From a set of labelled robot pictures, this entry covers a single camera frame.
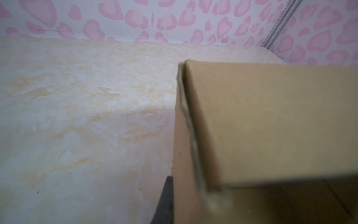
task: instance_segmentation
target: marble-patterned tabletop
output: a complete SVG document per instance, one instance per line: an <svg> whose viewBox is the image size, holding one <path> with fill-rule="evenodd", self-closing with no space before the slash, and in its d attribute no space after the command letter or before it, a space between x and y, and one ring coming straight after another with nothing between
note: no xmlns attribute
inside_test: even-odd
<svg viewBox="0 0 358 224"><path fill-rule="evenodd" d="M171 173L177 65L265 48L0 38L0 223L149 223Z"/></svg>

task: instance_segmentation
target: wallpaper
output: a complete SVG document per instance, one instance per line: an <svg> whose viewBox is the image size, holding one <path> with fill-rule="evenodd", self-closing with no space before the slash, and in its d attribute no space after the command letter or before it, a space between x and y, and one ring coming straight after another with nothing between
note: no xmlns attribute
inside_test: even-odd
<svg viewBox="0 0 358 224"><path fill-rule="evenodd" d="M289 0L1 0L0 35L261 46Z"/></svg>
<svg viewBox="0 0 358 224"><path fill-rule="evenodd" d="M270 49L287 63L358 65L358 0L304 1Z"/></svg>

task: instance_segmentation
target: gray trim strip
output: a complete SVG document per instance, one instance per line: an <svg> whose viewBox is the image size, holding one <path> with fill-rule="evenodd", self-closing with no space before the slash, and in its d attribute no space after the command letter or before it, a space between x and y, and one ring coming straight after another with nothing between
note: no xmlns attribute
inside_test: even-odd
<svg viewBox="0 0 358 224"><path fill-rule="evenodd" d="M266 37L265 41L262 44L262 47L265 47L268 50L271 48L272 44L275 42L279 34L285 28L285 26L289 23L290 19L292 18L292 16L302 2L303 0L291 0L289 2L289 4L279 17L279 20L276 22L269 35Z"/></svg>

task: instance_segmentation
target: floor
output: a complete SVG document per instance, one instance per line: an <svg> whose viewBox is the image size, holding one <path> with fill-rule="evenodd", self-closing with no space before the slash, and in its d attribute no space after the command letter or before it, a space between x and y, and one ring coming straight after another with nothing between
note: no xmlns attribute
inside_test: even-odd
<svg viewBox="0 0 358 224"><path fill-rule="evenodd" d="M0 223L149 223L171 173L177 64L265 48L0 37Z"/></svg>

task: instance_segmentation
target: cardboard box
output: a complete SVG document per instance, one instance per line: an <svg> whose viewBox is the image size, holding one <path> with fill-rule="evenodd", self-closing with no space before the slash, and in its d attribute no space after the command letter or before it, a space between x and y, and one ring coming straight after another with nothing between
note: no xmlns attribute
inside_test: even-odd
<svg viewBox="0 0 358 224"><path fill-rule="evenodd" d="M357 67L186 61L175 113L175 224L355 220Z"/></svg>

